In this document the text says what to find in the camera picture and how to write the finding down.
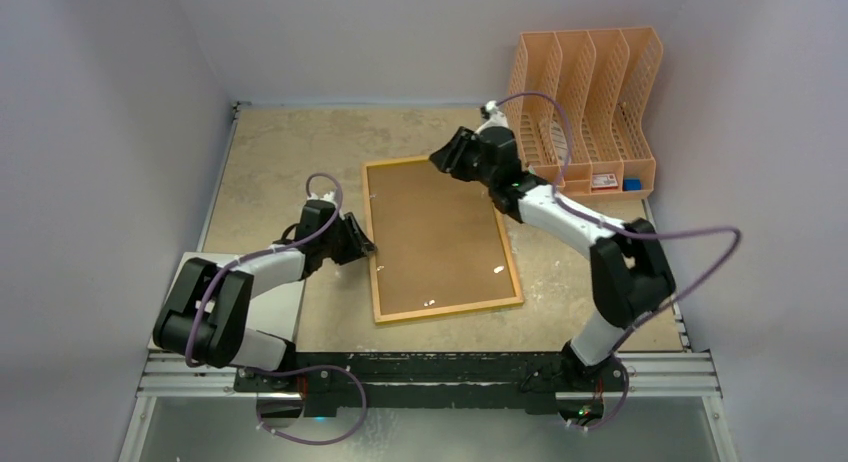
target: wooden frame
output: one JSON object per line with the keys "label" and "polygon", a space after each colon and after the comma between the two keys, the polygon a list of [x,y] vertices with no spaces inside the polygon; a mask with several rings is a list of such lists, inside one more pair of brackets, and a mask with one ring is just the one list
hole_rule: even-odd
{"label": "wooden frame", "polygon": [[[368,231],[368,236],[374,240],[374,223],[373,216],[371,211],[371,190],[370,184],[368,181],[368,170],[374,167],[387,166],[387,165],[400,165],[400,164],[410,164],[410,163],[420,163],[427,162],[427,156],[417,156],[417,157],[405,157],[399,159],[388,159],[388,160],[380,160],[375,162],[366,162],[362,164],[362,190],[363,190],[363,200],[365,202],[365,226]],[[377,257],[372,256],[369,258],[369,271],[371,277],[371,300],[374,309],[374,321],[378,324],[387,323],[387,322],[397,322],[402,320],[412,320],[412,319],[421,319],[425,317],[437,317],[448,314],[457,314],[464,312],[473,312],[494,308],[505,308],[505,307],[514,307],[518,305],[522,305],[524,303],[524,297],[521,293],[521,283],[518,279],[518,271],[516,270],[515,260],[512,257],[512,249],[509,242],[509,237],[506,234],[506,226],[504,225],[503,216],[500,212],[492,205],[492,211],[495,215],[495,224],[497,226],[498,235],[501,241],[501,246],[504,251],[504,258],[506,260],[506,270],[509,271],[510,281],[512,283],[513,295],[512,297],[506,297],[502,299],[495,300],[484,300],[480,302],[472,302],[461,305],[453,305],[447,307],[434,307],[427,309],[414,310],[409,312],[401,312],[395,314],[383,314],[381,312],[380,305],[380,290],[379,283],[377,280]]]}

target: white wall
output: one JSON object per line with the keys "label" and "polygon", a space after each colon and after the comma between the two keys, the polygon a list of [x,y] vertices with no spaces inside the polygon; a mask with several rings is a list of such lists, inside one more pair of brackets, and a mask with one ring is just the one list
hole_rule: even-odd
{"label": "white wall", "polygon": [[180,0],[228,93],[253,102],[480,101],[521,31],[671,23],[684,0]]}
{"label": "white wall", "polygon": [[[744,230],[682,310],[746,461],[848,453],[846,3],[689,0],[665,37],[652,201],[665,229]],[[668,244],[678,280],[721,243]]]}
{"label": "white wall", "polygon": [[0,459],[117,458],[228,125],[176,0],[0,0]]}

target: beige table surface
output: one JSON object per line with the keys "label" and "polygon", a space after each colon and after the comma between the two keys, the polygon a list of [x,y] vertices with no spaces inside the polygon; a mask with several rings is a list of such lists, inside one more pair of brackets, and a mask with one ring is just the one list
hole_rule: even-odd
{"label": "beige table surface", "polygon": [[[460,125],[479,125],[477,109],[243,110],[204,251],[245,253],[267,247],[299,219],[304,182],[317,171],[339,179],[343,211],[352,211],[364,226],[361,164],[428,154],[447,143]],[[330,188],[323,181],[313,187],[321,193]],[[591,207],[625,220],[644,216],[638,201]],[[378,327],[367,262],[337,267],[327,261],[306,283],[298,349],[559,350],[593,310],[589,263],[538,229],[506,222],[523,306]],[[623,349],[681,350],[672,314],[648,323]]]}

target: framed board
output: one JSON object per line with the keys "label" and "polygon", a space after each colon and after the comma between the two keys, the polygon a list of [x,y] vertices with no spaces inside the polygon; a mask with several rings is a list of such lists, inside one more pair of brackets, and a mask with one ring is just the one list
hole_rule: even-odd
{"label": "framed board", "polygon": [[362,167],[377,323],[524,303],[501,214],[486,187],[426,156]]}

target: blue object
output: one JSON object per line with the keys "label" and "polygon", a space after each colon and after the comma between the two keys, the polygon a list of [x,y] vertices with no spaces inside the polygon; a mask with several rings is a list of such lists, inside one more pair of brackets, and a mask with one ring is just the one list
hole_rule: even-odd
{"label": "blue object", "polygon": [[624,179],[622,189],[625,192],[628,190],[642,190],[642,181],[639,179]]}

